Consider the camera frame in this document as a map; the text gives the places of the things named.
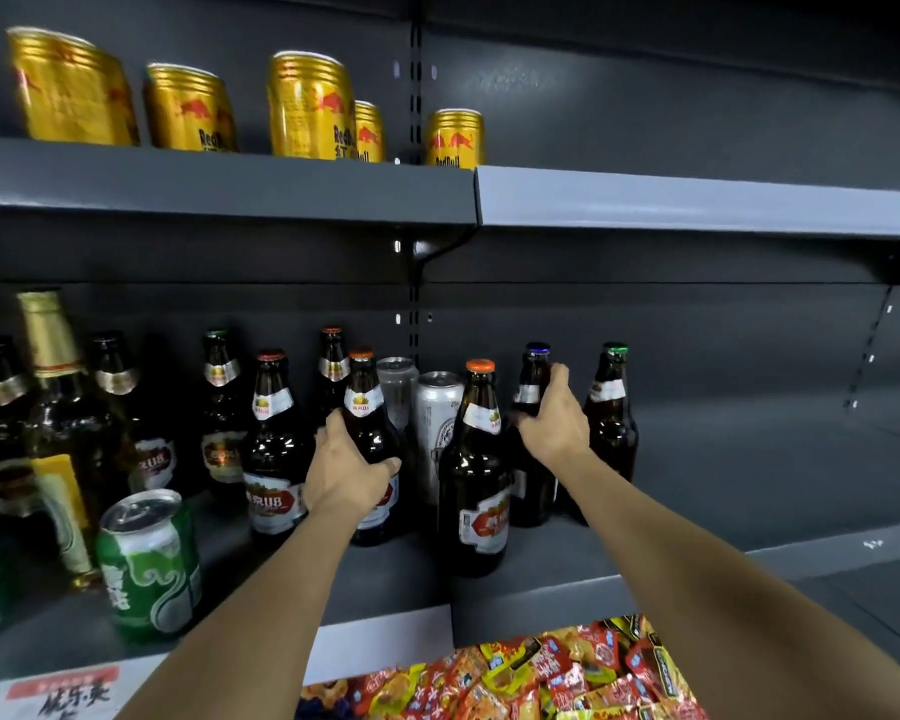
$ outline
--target yellow can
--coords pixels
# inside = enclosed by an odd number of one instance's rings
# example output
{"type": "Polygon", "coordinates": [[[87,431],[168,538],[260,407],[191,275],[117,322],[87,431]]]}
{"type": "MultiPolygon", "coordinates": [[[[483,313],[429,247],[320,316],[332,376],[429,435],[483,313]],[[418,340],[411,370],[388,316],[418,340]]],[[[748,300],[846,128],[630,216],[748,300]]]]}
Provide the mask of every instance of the yellow can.
{"type": "Polygon", "coordinates": [[[356,102],[339,60],[316,52],[277,52],[266,100],[275,156],[358,158],[356,102]]]}
{"type": "Polygon", "coordinates": [[[427,164],[476,169],[487,163],[484,154],[484,117],[469,108],[442,108],[427,128],[427,164]]]}
{"type": "Polygon", "coordinates": [[[30,137],[140,143],[130,86],[117,58],[82,38],[39,27],[9,27],[6,35],[30,137]]]}
{"type": "Polygon", "coordinates": [[[238,151],[230,96],[212,72],[149,63],[144,102],[154,146],[183,152],[238,151]]]}
{"type": "Polygon", "coordinates": [[[357,101],[357,152],[361,160],[371,164],[387,161],[384,119],[380,109],[365,100],[357,101]]]}

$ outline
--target person's right hand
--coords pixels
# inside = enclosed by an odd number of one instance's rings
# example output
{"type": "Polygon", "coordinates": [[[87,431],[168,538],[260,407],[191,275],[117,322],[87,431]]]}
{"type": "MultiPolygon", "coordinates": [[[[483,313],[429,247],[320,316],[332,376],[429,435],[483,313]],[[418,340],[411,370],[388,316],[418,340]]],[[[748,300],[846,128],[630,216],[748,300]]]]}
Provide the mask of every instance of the person's right hand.
{"type": "Polygon", "coordinates": [[[311,513],[331,510],[360,522],[380,502],[399,470],[396,457],[367,464],[348,434],[344,415],[335,409],[326,426],[316,431],[316,452],[303,484],[303,502],[311,513]]]}
{"type": "Polygon", "coordinates": [[[515,411],[520,437],[529,454],[550,472],[567,457],[590,447],[590,426],[569,385],[570,369],[554,363],[550,386],[543,392],[540,412],[529,416],[515,411]]]}

